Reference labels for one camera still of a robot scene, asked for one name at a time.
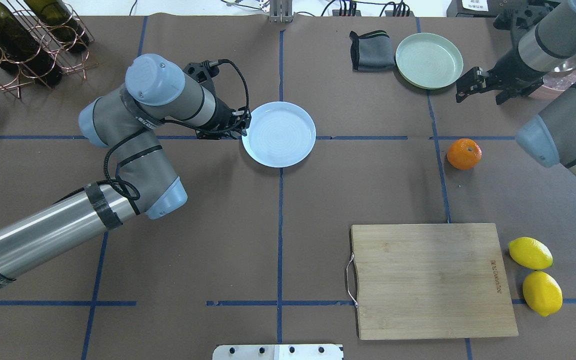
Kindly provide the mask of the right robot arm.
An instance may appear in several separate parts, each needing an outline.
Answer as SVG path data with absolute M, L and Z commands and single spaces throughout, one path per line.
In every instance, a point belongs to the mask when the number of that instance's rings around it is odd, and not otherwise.
M 527 97 L 544 84 L 576 71 L 576 0 L 551 5 L 527 0 L 494 18 L 496 29 L 510 32 L 512 47 L 489 70 L 478 66 L 455 82 L 455 100 L 497 91 L 496 104 Z M 556 71 L 574 60 L 569 71 Z M 576 81 L 533 116 L 516 134 L 516 143 L 543 167 L 561 164 L 576 176 Z

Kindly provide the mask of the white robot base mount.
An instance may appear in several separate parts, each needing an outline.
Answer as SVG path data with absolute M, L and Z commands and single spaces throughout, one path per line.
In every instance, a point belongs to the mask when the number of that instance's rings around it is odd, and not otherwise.
M 343 360 L 340 344 L 224 344 L 217 346 L 213 360 Z

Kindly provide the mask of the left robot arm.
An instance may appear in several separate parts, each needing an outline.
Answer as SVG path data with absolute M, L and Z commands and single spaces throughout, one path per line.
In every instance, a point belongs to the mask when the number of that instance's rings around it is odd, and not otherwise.
M 138 215 L 155 220 L 186 203 L 185 187 L 155 131 L 172 124 L 193 130 L 199 140 L 245 136 L 250 104 L 230 108 L 215 92 L 213 78 L 224 64 L 233 62 L 181 68 L 161 55 L 140 55 L 123 84 L 80 112 L 82 135 L 106 150 L 103 180 L 0 229 L 0 289 Z

